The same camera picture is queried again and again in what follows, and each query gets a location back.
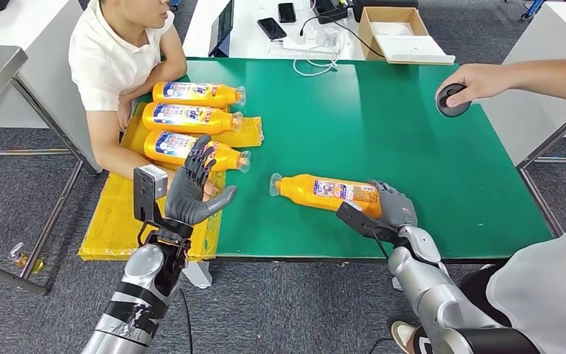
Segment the person's left hand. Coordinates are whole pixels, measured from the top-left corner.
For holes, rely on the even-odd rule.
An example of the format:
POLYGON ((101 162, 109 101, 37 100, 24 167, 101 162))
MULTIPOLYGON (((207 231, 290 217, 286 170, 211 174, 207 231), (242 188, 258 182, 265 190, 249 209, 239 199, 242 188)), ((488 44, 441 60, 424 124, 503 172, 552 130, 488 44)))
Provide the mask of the person's left hand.
POLYGON ((119 96, 119 107, 117 111, 119 130, 124 132, 129 125, 133 99, 126 94, 119 96))

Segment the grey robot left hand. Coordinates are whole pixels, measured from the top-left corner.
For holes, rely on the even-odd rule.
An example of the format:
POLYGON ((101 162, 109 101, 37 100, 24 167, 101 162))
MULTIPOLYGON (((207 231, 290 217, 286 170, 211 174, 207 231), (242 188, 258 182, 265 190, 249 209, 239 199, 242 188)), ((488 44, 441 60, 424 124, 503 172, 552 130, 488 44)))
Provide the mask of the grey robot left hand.
POLYGON ((238 187, 226 187, 219 195, 204 201, 205 185, 211 168, 213 147, 211 137, 202 135, 192 146, 184 165, 178 169, 167 195, 165 217, 194 226, 228 206, 235 198, 238 187))

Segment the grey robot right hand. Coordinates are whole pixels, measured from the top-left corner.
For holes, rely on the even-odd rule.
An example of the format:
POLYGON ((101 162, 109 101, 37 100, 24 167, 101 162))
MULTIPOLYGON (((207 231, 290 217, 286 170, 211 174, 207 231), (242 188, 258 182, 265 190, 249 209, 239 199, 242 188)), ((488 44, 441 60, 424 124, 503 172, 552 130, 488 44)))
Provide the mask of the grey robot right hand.
POLYGON ((418 218, 413 202, 404 193, 384 181, 369 180, 379 193, 380 223, 392 229, 402 226, 418 226, 418 218))

